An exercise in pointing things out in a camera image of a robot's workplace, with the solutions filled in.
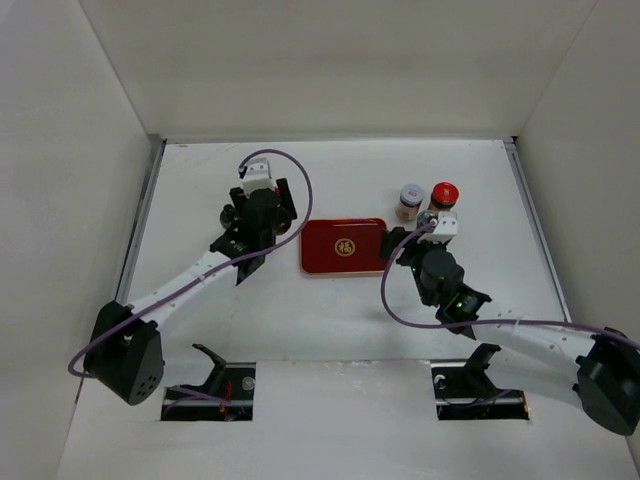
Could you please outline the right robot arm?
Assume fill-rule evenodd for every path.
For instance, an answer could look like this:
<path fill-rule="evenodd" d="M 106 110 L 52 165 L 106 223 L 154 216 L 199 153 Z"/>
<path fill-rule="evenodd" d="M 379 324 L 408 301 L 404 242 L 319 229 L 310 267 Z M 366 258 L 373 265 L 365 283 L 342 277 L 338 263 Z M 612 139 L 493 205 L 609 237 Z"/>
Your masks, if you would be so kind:
<path fill-rule="evenodd" d="M 380 253 L 411 271 L 421 303 L 434 310 L 424 330 L 477 342 L 459 368 L 480 399 L 506 390 L 572 405 L 605 430 L 631 436 L 639 426 L 639 344 L 610 327 L 554 320 L 486 318 L 492 299 L 464 281 L 446 245 L 418 230 L 393 229 Z"/>

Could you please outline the red lid dark sauce jar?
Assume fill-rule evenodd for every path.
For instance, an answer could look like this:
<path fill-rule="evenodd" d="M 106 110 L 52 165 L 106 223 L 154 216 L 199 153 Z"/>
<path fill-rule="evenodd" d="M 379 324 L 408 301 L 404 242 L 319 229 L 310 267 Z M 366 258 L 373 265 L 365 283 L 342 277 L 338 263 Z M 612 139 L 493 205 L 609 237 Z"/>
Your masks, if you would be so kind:
<path fill-rule="evenodd" d="M 453 183 L 439 182 L 431 191 L 427 211 L 449 212 L 455 207 L 459 195 L 459 189 Z"/>

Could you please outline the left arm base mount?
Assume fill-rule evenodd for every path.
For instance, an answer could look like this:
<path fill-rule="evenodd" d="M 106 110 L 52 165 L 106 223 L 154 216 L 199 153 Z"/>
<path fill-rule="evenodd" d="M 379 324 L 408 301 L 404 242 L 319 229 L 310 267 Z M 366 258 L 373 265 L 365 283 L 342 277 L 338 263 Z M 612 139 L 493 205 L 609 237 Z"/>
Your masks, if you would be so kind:
<path fill-rule="evenodd" d="M 199 385 L 166 390 L 160 420 L 166 422 L 243 422 L 253 420 L 257 364 L 228 363 L 202 344 L 193 347 L 212 363 Z"/>

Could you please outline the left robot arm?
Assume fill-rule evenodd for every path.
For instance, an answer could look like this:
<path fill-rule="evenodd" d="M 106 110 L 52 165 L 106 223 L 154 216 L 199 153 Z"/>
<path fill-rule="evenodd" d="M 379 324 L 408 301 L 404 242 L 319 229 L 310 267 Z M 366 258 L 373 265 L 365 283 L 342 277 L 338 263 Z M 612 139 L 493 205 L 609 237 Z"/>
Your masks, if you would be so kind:
<path fill-rule="evenodd" d="M 112 300 L 98 312 L 83 369 L 130 406 L 161 384 L 162 330 L 172 318 L 197 300 L 244 282 L 298 218 L 284 178 L 253 191 L 236 187 L 230 197 L 221 212 L 225 231 L 200 259 L 147 296 L 127 305 Z"/>

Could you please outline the clear cap grinder bottle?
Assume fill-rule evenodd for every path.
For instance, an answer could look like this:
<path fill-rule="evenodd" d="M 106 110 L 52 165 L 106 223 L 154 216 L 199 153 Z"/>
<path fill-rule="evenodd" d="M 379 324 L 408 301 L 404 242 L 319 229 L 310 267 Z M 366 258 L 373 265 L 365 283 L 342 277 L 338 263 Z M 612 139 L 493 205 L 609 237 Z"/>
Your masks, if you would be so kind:
<path fill-rule="evenodd" d="M 423 210 L 416 217 L 416 227 L 434 229 L 439 222 L 439 213 L 433 210 Z"/>

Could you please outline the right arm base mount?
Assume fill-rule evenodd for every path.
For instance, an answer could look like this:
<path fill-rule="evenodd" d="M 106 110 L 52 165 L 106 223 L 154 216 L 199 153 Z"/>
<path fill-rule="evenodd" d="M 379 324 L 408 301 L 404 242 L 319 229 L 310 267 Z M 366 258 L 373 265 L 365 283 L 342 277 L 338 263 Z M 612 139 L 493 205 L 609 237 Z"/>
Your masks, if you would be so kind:
<path fill-rule="evenodd" d="M 436 414 L 441 421 L 529 419 L 524 393 L 497 388 L 486 374 L 500 351 L 481 344 L 466 360 L 433 362 L 430 366 Z"/>

